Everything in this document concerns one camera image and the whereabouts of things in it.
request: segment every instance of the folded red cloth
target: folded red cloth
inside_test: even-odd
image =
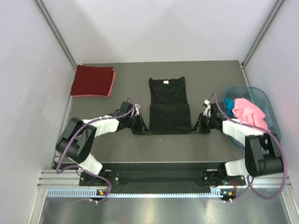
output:
[[[113,67],[90,67],[78,65],[71,87],[71,96],[110,97],[115,80]]]

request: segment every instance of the white enclosure panel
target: white enclosure panel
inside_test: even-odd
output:
[[[247,70],[268,95],[282,135],[291,182],[299,196],[299,1],[287,0]]]
[[[24,224],[74,70],[34,1],[0,1],[0,223]]]
[[[77,63],[240,60],[276,0],[43,0]]]

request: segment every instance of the translucent blue bin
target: translucent blue bin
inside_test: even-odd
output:
[[[278,135],[278,140],[280,140],[280,130],[266,93],[255,87],[230,87],[222,94],[222,100],[224,102],[225,108],[226,98],[231,100],[235,100],[236,98],[245,98],[257,105],[266,115],[265,121],[268,124],[268,128],[272,133],[276,133]],[[235,145],[244,148],[244,146],[234,138],[231,138],[231,140]]]

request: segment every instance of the gray table surface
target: gray table surface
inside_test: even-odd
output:
[[[259,189],[271,196],[277,189]],[[253,191],[234,203],[203,198],[111,198],[99,205],[77,198],[47,198],[40,224],[290,224],[283,199],[264,200]]]
[[[113,66],[116,79],[109,98],[74,98],[70,118],[93,119],[113,113],[128,97],[141,105],[145,124],[150,120],[149,78],[171,79],[184,76],[192,126],[203,101],[214,91],[222,101],[231,86],[246,86],[238,61],[157,62],[88,64]],[[183,162],[229,161],[244,157],[244,150],[230,138],[212,130],[209,135],[179,134],[134,136],[129,129],[95,138],[92,154],[101,162]]]

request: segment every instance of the purple cable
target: purple cable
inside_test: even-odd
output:
[[[125,113],[125,114],[123,114],[123,115],[120,115],[120,116],[107,117],[107,118],[105,118],[105,119],[118,119],[118,118],[126,117],[127,115],[131,114],[131,113],[133,112],[133,110],[134,110],[135,101],[134,101],[133,98],[128,98],[127,101],[129,101],[130,99],[133,100],[133,106],[132,106],[132,108],[129,110],[129,112],[127,112],[127,113]],[[105,177],[102,177],[102,176],[99,176],[99,175],[90,173],[89,171],[84,170],[84,169],[83,169],[82,167],[80,167],[79,165],[70,165],[70,166],[67,166],[67,167],[65,167],[65,168],[63,168],[63,169],[60,170],[61,164],[62,164],[62,162],[63,162],[63,160],[64,160],[64,158],[65,158],[65,155],[66,155],[67,151],[69,150],[71,144],[72,144],[73,141],[75,140],[75,138],[80,134],[80,132],[81,132],[85,127],[87,127],[89,124],[94,123],[94,122],[99,121],[99,120],[103,120],[103,118],[96,118],[96,119],[93,119],[93,120],[87,122],[86,124],[82,125],[82,126],[75,132],[75,134],[74,134],[74,135],[72,136],[72,138],[70,139],[69,143],[66,145],[64,152],[62,153],[62,156],[61,156],[61,158],[60,158],[60,160],[59,160],[59,162],[58,162],[57,168],[56,168],[56,173],[57,173],[57,174],[60,174],[60,173],[66,171],[66,170],[68,170],[68,169],[71,169],[71,168],[78,168],[78,169],[81,169],[82,171],[86,172],[86,173],[89,174],[89,175],[92,175],[92,176],[95,176],[95,177],[97,177],[97,178],[100,178],[100,179],[104,180],[104,181],[109,185],[109,189],[108,189],[108,192],[105,194],[105,197],[103,197],[101,200],[98,201],[98,202],[100,203],[100,202],[105,201],[105,200],[107,199],[108,195],[109,195],[110,192],[111,192],[112,185],[111,185],[111,183],[110,183],[109,180],[107,180]],[[77,202],[87,201],[87,200],[89,200],[89,199],[88,199],[88,198],[80,198],[80,199],[78,199],[78,200],[72,202],[71,204],[67,205],[64,209],[62,209],[59,213],[57,213],[57,214],[54,215],[54,216],[50,216],[50,215],[49,215],[49,211],[48,211],[48,208],[47,208],[47,209],[46,209],[46,212],[47,212],[48,218],[49,218],[49,219],[55,219],[55,218],[56,218],[57,216],[59,216],[62,212],[64,212],[67,208],[73,206],[73,205],[76,204]]]
[[[215,97],[215,102],[217,104],[217,107],[219,109],[219,111],[221,112],[221,114],[226,118],[228,119],[229,121],[233,122],[233,123],[238,123],[237,121],[234,121],[232,120],[231,118],[229,118],[221,109],[219,103],[218,103],[218,100],[217,100],[217,95],[216,93],[214,92],[212,95],[214,95]],[[273,196],[270,196],[270,197],[267,197],[267,196],[263,196],[261,195],[260,193],[257,192],[257,190],[254,189],[254,187],[252,186],[252,182],[254,180],[254,178],[252,178],[252,180],[249,182],[249,176],[247,176],[247,182],[248,182],[248,186],[247,188],[241,193],[243,194],[246,190],[248,190],[248,188],[250,187],[252,189],[252,191],[258,195],[259,197],[263,198],[263,199],[274,199],[276,197],[278,197],[281,192],[283,191],[284,187],[285,187],[285,183],[286,183],[286,179],[287,179],[287,161],[286,161],[286,158],[285,158],[285,153],[284,153],[284,150],[282,149],[282,146],[281,144],[279,143],[279,141],[276,139],[276,137],[268,130],[266,129],[263,129],[261,127],[257,127],[257,126],[253,126],[253,125],[247,125],[247,124],[244,124],[244,123],[241,123],[241,125],[244,125],[244,126],[247,126],[247,127],[252,127],[252,128],[257,128],[257,129],[260,129],[261,131],[263,132],[266,132],[269,136],[271,136],[273,138],[273,140],[275,141],[275,143],[277,144],[279,150],[280,150],[280,153],[281,153],[281,160],[282,160],[282,164],[283,164],[283,177],[282,177],[282,183],[277,191],[277,193]]]

